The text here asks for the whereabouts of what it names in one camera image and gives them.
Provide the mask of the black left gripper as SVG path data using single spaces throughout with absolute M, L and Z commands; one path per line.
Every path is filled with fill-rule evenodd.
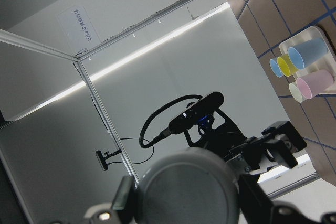
M 272 168 L 288 169 L 298 165 L 294 154 L 307 147 L 306 141 L 289 121 L 278 121 L 264 129 L 261 137 L 246 137 L 236 123 L 220 109 L 215 111 L 224 123 L 213 129 L 213 114 L 196 125 L 201 138 L 193 142 L 188 130 L 184 136 L 190 147 L 209 150 L 223 159 L 237 174 L 250 174 L 256 179 Z

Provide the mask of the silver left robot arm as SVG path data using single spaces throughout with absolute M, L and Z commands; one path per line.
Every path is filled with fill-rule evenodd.
M 313 223 L 296 206 L 272 201 L 257 177 L 268 169 L 297 166 L 294 153 L 306 147 L 288 121 L 267 127 L 260 138 L 246 138 L 225 118 L 213 129 L 213 111 L 187 109 L 162 136 L 203 131 L 196 143 L 161 159 L 138 183 L 124 176 L 111 203 L 90 207 L 83 223 Z

